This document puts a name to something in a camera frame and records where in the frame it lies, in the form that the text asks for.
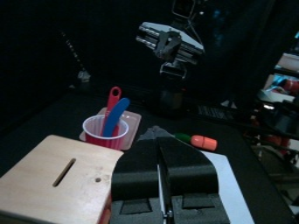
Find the wooden block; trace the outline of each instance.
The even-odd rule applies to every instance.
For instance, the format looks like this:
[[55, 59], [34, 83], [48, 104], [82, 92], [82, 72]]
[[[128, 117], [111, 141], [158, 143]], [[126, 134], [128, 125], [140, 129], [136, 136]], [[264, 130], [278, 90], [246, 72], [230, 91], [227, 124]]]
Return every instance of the wooden block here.
[[3, 220], [99, 223], [122, 154], [48, 136], [0, 178]]

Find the blue spoon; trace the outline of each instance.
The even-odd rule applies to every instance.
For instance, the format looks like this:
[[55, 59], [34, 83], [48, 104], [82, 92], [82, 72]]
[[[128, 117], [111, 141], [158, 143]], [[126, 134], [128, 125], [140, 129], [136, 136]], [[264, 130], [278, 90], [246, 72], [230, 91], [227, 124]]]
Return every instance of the blue spoon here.
[[127, 110], [128, 104], [130, 100], [127, 98], [123, 98], [116, 103], [116, 106], [111, 109], [107, 117], [106, 126], [103, 128], [103, 137], [112, 137], [114, 129], [118, 126], [119, 118]]

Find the green object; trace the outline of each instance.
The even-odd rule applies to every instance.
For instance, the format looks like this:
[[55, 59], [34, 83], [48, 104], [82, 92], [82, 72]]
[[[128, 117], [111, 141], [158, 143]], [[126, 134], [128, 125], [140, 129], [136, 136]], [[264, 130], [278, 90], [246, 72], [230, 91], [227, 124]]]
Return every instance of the green object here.
[[191, 143], [192, 137], [183, 134], [183, 133], [175, 133], [174, 134], [175, 138], [178, 138], [179, 140], [182, 140], [183, 142], [186, 142], [187, 144]]

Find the plastic cup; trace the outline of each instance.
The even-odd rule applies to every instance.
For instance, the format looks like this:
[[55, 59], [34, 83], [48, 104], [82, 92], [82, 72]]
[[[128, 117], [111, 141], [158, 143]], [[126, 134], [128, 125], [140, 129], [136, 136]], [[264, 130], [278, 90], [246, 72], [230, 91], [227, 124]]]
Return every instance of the plastic cup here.
[[104, 115], [94, 115], [83, 123], [83, 129], [86, 132], [86, 142], [104, 146], [114, 150], [122, 150], [124, 146], [124, 139], [128, 132], [128, 125], [124, 120], [119, 120], [118, 134], [112, 137], [104, 137], [100, 135], [104, 123]]

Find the red handle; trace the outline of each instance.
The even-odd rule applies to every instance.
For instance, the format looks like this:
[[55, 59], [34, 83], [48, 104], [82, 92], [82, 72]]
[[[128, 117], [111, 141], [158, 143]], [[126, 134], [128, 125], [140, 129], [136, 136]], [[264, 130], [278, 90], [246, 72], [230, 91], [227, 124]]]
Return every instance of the red handle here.
[[[104, 123], [103, 123], [103, 129], [104, 129], [106, 124], [107, 124], [107, 119], [108, 119], [110, 111], [116, 106], [118, 101], [120, 99], [120, 95], [122, 95], [122, 89], [120, 89], [120, 87], [112, 87], [110, 89], [110, 94], [108, 94], [108, 99], [107, 99], [107, 112], [106, 112], [106, 119], [104, 119]], [[118, 126], [116, 126], [116, 128], [114, 130], [112, 136], [116, 136], [116, 135], [118, 135]]]

